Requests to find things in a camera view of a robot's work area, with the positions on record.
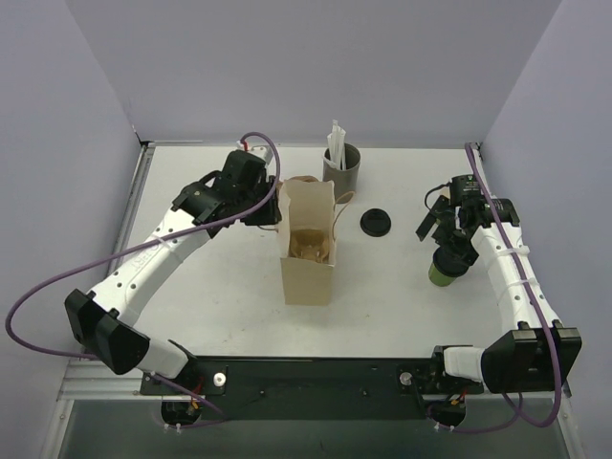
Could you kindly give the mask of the black plastic cup lid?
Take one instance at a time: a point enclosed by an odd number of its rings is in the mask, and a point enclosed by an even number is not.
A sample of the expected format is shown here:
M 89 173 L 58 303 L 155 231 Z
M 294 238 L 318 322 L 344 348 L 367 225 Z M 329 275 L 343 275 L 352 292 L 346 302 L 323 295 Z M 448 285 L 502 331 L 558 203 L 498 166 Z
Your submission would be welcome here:
M 442 247 L 439 247 L 432 255 L 432 263 L 438 273 L 450 278 L 463 276 L 470 268 L 469 264 L 453 257 Z

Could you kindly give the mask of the green paper coffee cup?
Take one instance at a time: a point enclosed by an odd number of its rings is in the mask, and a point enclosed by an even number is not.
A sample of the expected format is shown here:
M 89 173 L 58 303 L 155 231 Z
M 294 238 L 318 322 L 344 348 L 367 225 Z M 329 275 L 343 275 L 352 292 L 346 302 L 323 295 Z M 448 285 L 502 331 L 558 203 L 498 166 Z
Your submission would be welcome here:
M 430 264 L 427 276 L 429 281 L 436 287 L 447 287 L 455 280 L 454 276 L 441 272 L 434 263 Z

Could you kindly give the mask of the brown paper takeout bag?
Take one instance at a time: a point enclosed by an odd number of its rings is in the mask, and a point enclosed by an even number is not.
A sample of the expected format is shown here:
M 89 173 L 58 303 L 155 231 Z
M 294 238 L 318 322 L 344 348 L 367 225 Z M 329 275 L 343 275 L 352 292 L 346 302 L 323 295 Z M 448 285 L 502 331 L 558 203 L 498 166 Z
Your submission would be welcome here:
M 327 306 L 337 262 L 337 225 L 355 197 L 337 195 L 332 181 L 294 176 L 277 187 L 281 220 L 266 229 L 276 234 L 282 290 L 288 306 Z

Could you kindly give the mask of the single brown pulp carrier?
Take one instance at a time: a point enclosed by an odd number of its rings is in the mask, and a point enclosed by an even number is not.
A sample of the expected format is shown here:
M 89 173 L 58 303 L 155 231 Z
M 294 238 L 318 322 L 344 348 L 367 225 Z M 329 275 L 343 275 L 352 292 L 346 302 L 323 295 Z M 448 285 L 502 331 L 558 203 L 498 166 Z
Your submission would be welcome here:
M 289 255 L 293 258 L 326 263 L 329 258 L 329 237 L 320 229 L 297 229 L 291 232 Z

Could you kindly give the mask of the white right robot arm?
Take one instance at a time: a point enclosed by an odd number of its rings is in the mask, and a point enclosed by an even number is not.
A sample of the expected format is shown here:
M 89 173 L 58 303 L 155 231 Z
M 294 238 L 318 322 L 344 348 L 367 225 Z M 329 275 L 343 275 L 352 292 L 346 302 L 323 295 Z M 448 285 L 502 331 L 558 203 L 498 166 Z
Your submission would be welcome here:
M 501 337 L 481 349 L 438 346 L 439 372 L 484 384 L 492 393 L 554 391 L 563 386 L 582 345 L 579 331 L 561 323 L 545 298 L 522 241 L 513 203 L 487 200 L 474 175 L 452 178 L 417 228 L 437 244 L 429 281 L 446 287 L 481 262 L 502 323 Z

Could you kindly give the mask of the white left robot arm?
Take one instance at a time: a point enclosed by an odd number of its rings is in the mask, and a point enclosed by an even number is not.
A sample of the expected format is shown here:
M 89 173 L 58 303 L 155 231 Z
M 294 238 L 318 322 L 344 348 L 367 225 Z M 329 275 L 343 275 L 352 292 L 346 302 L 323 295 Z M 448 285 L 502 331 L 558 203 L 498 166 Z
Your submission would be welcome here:
M 196 381 L 193 356 L 171 339 L 138 331 L 137 322 L 166 280 L 223 228 L 235 221 L 246 226 L 280 220 L 277 177 L 268 171 L 276 161 L 271 147 L 236 149 L 220 170 L 185 186 L 147 238 L 147 248 L 118 266 L 84 293 L 73 290 L 64 305 L 76 341 L 115 374 L 133 369 L 162 375 L 175 393 Z

